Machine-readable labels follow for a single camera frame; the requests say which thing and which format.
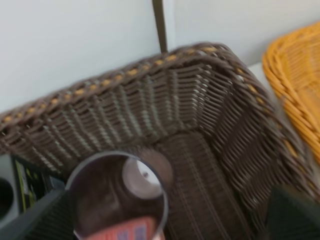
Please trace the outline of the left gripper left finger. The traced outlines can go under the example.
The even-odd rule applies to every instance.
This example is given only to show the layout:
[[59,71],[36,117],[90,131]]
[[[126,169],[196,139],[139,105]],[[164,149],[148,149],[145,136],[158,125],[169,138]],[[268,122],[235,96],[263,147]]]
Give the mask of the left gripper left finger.
[[0,230],[2,240],[73,240],[74,223],[66,190],[52,190]]

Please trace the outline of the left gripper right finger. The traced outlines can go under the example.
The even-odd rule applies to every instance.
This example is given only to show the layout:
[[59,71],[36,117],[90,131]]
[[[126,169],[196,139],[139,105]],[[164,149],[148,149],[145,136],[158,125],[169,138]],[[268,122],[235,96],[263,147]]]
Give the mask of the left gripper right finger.
[[320,204],[289,186],[276,186],[268,203],[270,240],[318,240]]

